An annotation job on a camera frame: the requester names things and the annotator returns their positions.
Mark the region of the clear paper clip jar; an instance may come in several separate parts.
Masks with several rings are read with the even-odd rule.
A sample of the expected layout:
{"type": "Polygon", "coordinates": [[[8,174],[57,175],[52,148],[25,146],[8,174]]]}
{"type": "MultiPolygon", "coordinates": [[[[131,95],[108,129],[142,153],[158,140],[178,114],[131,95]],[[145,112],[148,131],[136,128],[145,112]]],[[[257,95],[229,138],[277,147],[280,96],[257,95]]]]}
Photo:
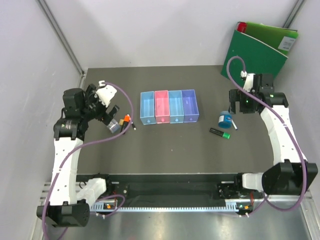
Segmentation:
{"type": "Polygon", "coordinates": [[[121,128],[121,126],[119,125],[119,123],[113,119],[110,121],[110,123],[107,125],[107,129],[114,134],[115,132],[117,132],[119,129],[121,128]]]}

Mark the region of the green ring binder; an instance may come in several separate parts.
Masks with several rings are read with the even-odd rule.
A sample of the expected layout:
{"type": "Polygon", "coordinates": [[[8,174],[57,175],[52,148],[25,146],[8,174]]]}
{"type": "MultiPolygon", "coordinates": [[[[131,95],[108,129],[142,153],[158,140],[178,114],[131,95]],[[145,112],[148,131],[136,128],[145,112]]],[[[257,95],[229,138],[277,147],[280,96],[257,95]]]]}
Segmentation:
{"type": "Polygon", "coordinates": [[[287,61],[288,55],[245,34],[246,27],[247,22],[239,21],[236,24],[220,74],[227,78],[228,61],[231,57],[239,56],[244,60],[248,73],[272,74],[276,77],[287,61]]]}

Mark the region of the light blue drawer bin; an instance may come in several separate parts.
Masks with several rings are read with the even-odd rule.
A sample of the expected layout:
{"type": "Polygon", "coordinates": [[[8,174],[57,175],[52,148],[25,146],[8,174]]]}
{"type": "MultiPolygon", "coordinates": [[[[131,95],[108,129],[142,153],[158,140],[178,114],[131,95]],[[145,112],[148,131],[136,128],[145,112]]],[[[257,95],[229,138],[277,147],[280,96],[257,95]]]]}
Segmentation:
{"type": "Polygon", "coordinates": [[[140,93],[140,120],[143,125],[156,124],[154,91],[140,93]]]}

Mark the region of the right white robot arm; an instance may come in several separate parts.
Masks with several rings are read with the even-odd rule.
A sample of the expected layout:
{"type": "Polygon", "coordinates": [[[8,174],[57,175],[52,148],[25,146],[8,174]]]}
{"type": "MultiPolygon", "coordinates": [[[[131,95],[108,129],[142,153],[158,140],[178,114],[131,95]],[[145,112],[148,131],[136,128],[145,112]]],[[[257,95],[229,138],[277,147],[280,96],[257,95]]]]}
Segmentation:
{"type": "Polygon", "coordinates": [[[240,181],[233,185],[233,192],[245,198],[252,190],[267,195],[298,196],[303,184],[311,185],[318,167],[305,162],[306,178],[303,178],[301,161],[306,161],[303,153],[298,153],[293,140],[294,131],[289,116],[289,103],[283,92],[276,92],[272,74],[255,74],[242,71],[244,82],[241,90],[229,91],[229,111],[236,113],[236,103],[243,114],[259,113],[263,120],[273,151],[273,166],[263,173],[242,173],[240,181]]]}

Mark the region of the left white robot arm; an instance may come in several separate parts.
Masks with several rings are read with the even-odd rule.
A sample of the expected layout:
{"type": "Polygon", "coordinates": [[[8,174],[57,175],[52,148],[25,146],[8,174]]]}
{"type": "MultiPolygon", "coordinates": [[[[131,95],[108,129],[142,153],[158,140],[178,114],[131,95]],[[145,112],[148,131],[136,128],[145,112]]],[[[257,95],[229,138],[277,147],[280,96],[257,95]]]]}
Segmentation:
{"type": "Polygon", "coordinates": [[[107,111],[117,90],[109,84],[90,84],[86,90],[71,88],[62,96],[64,107],[53,127],[54,164],[51,186],[44,205],[36,216],[46,225],[69,228],[84,227],[90,218],[90,208],[99,196],[109,198],[114,191],[104,178],[89,179],[76,191],[78,161],[89,121],[98,120],[108,126],[119,110],[115,105],[107,111]]]}

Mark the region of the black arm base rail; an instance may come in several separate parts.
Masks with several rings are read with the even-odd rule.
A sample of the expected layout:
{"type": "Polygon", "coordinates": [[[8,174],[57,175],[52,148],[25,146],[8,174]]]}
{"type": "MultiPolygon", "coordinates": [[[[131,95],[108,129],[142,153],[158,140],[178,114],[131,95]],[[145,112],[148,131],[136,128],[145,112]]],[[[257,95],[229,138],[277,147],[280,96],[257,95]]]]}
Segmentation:
{"type": "Polygon", "coordinates": [[[223,201],[251,204],[262,195],[256,190],[240,189],[237,173],[153,173],[153,174],[87,174],[106,181],[106,195],[122,194],[125,207],[205,207],[222,206],[223,201]]]}

